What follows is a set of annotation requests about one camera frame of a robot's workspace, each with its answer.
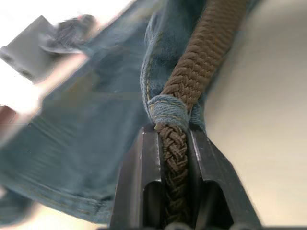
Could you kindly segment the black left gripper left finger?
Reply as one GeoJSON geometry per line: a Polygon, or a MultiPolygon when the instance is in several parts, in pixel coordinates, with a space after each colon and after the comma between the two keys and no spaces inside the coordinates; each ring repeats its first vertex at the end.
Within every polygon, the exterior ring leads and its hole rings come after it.
{"type": "Polygon", "coordinates": [[[126,154],[110,229],[159,229],[165,217],[165,180],[161,140],[153,126],[144,126],[126,154]]]}

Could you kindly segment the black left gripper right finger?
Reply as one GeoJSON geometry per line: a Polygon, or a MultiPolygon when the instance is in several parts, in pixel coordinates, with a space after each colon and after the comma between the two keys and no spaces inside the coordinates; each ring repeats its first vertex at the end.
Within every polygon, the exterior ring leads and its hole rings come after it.
{"type": "Polygon", "coordinates": [[[230,161],[203,131],[189,130],[187,138],[192,227],[196,230],[261,227],[230,161]]]}

